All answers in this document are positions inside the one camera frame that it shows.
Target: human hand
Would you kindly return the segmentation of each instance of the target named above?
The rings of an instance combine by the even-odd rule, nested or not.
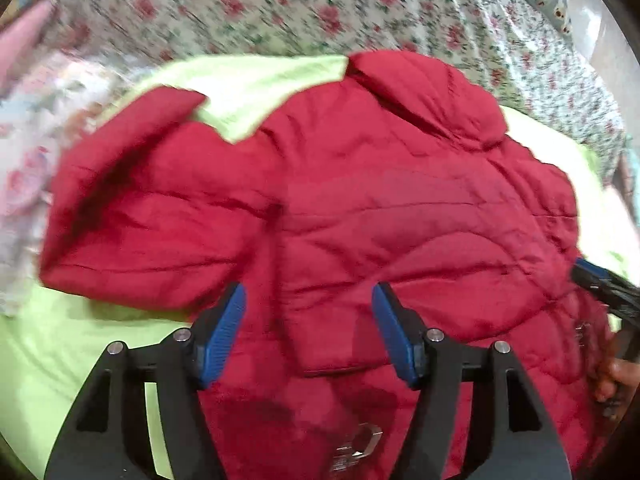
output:
[[[598,368],[594,390],[598,402],[614,401],[604,413],[612,421],[622,418],[640,384],[640,364],[615,357],[624,337],[619,333],[612,339]]]

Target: black tool handle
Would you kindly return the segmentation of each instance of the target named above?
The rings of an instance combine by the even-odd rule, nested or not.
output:
[[[144,384],[129,380],[129,353],[116,341],[96,362],[60,429],[45,480],[161,479],[146,430]]]
[[[449,338],[438,343],[437,353],[390,480],[442,478],[453,437],[463,354],[461,346]]]
[[[183,362],[182,346],[171,336],[160,343],[156,367],[162,432],[175,480],[226,480],[196,392]]]

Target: pink pillow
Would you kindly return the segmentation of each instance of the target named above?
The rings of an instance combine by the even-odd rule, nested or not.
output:
[[[9,70],[38,41],[42,27],[53,14],[52,0],[40,0],[20,18],[0,32],[0,90],[8,82]]]

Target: blue gripper pad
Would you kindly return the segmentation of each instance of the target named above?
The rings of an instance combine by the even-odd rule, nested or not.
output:
[[[388,283],[373,287],[371,306],[396,374],[409,387],[417,387],[426,373],[424,323],[415,311],[402,307]]]
[[[219,303],[214,309],[221,309],[218,322],[211,332],[209,340],[202,348],[202,355],[198,359],[200,364],[200,386],[208,388],[218,380],[225,367],[226,358],[238,334],[238,328],[244,316],[246,306],[246,292],[244,286],[238,284],[232,291],[226,303]]]
[[[591,274],[593,274],[594,276],[602,280],[606,280],[607,278],[610,277],[609,271],[607,269],[594,265],[583,258],[578,258],[575,261],[575,266],[578,267],[579,269],[590,272]]]

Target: jacket sleeve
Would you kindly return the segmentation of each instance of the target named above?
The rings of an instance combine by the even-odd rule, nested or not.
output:
[[[189,121],[205,97],[159,87],[63,158],[40,278],[139,308],[197,308],[238,279],[273,211],[269,152]]]

